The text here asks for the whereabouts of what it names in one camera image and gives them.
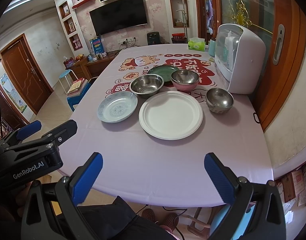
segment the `slipper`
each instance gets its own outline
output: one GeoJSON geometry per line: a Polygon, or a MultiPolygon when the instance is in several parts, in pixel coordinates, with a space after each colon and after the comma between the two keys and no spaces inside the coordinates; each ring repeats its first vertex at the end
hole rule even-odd
{"type": "Polygon", "coordinates": [[[150,220],[151,222],[155,223],[155,214],[154,211],[150,208],[144,209],[141,217],[146,218],[147,220],[150,220]]]}
{"type": "Polygon", "coordinates": [[[170,213],[168,214],[162,221],[161,225],[169,227],[172,232],[174,231],[175,227],[179,223],[179,218],[177,217],[178,215],[176,213],[170,213]]]}

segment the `white wall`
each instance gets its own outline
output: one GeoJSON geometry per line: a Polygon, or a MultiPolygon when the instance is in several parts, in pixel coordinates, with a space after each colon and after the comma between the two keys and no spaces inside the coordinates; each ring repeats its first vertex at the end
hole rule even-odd
{"type": "MultiPolygon", "coordinates": [[[[65,70],[63,56],[73,57],[56,9],[46,10],[17,23],[0,34],[0,50],[25,33],[31,51],[51,87],[65,70]]],[[[0,77],[5,69],[0,64],[0,77]]],[[[27,107],[23,116],[30,120],[33,111],[27,107]]]]}
{"type": "Polygon", "coordinates": [[[306,51],[293,88],[264,136],[274,169],[297,154],[306,154],[302,151],[306,147],[306,51]]]}

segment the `pink bowl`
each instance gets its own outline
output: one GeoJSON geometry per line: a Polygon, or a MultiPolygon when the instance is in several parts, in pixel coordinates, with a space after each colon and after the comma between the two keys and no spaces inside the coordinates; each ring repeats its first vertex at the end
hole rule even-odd
{"type": "Polygon", "coordinates": [[[178,91],[189,92],[196,88],[199,75],[192,70],[180,69],[171,74],[171,81],[178,91]]]}
{"type": "Polygon", "coordinates": [[[190,85],[181,85],[179,83],[175,83],[173,80],[172,80],[172,83],[173,85],[175,86],[175,88],[178,90],[178,91],[182,91],[182,92],[189,92],[189,91],[192,91],[193,89],[196,88],[197,86],[197,83],[195,84],[190,84],[190,85]]]}

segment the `black pants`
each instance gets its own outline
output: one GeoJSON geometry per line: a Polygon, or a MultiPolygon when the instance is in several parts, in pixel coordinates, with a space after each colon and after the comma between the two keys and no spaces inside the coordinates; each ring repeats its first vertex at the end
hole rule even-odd
{"type": "MultiPolygon", "coordinates": [[[[174,240],[160,226],[136,215],[119,196],[110,205],[81,206],[79,210],[100,240],[174,240]]],[[[57,217],[66,238],[74,239],[64,216],[57,217]]],[[[20,240],[20,223],[0,222],[0,239],[20,240]]]]}

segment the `stack of books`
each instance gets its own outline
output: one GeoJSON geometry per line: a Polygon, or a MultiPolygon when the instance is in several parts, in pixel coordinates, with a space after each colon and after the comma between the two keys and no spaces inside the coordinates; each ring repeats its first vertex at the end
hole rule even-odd
{"type": "Polygon", "coordinates": [[[87,83],[88,81],[85,78],[75,80],[67,93],[67,97],[72,98],[81,95],[87,83]]]}

